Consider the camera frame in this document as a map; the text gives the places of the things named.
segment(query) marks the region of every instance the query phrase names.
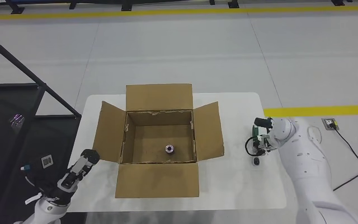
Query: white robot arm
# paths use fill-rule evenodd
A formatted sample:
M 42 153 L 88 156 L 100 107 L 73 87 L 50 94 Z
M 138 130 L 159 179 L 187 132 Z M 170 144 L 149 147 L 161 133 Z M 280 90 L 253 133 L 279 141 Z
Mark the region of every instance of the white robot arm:
M 331 188 L 331 169 L 313 126 L 302 118 L 258 118 L 255 124 L 271 128 L 258 139 L 269 151 L 280 152 L 297 195 L 297 224 L 358 223 Z
M 66 214 L 78 183 L 99 160 L 100 155 L 95 150 L 84 150 L 77 162 L 67 169 L 63 178 L 57 182 L 57 186 L 50 189 L 36 186 L 41 190 L 38 196 L 42 197 L 35 204 L 34 214 L 24 222 L 14 224 L 60 224 L 60 218 Z

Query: open cardboard box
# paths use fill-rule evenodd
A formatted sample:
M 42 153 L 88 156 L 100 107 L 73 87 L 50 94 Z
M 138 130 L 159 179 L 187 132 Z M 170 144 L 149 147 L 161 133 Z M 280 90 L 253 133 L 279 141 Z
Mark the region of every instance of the open cardboard box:
M 126 109 L 102 102 L 93 144 L 119 163 L 115 197 L 198 197 L 197 162 L 224 155 L 218 102 L 193 109 L 191 84 L 133 85 Z

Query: box flap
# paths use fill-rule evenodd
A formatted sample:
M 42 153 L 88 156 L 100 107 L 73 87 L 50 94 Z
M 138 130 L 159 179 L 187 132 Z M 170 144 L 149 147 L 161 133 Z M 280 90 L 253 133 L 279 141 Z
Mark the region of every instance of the box flap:
M 152 84 L 126 87 L 126 110 L 192 109 L 191 84 Z
M 93 149 L 102 160 L 119 162 L 123 140 L 125 111 L 102 101 Z
M 197 163 L 119 165 L 116 198 L 199 196 Z
M 218 102 L 194 109 L 194 131 L 198 161 L 224 155 Z

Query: white table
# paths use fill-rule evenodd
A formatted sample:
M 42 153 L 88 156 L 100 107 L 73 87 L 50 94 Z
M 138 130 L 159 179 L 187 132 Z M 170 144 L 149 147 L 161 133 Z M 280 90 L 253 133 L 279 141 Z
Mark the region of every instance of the white table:
M 69 164 L 92 148 L 101 102 L 125 109 L 125 95 L 88 97 Z M 264 117 L 256 93 L 194 94 L 194 107 L 219 101 L 224 137 L 223 157 L 199 162 L 198 198 L 116 199 L 118 164 L 99 161 L 79 183 L 68 212 L 188 211 L 226 209 L 273 209 L 286 207 L 278 151 L 253 166 L 244 149 L 256 117 Z

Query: electrical socket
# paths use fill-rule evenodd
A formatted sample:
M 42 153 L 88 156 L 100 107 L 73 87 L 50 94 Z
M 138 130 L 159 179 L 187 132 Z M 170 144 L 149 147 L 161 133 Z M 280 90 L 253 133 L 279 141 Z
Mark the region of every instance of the electrical socket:
M 334 118 L 322 118 L 322 122 L 323 125 L 325 127 L 326 130 L 335 130 L 334 128 L 331 128 L 329 125 L 334 123 L 336 124 L 336 128 L 337 130 L 339 130 L 340 128 L 338 127 L 338 124 L 336 122 L 336 120 Z

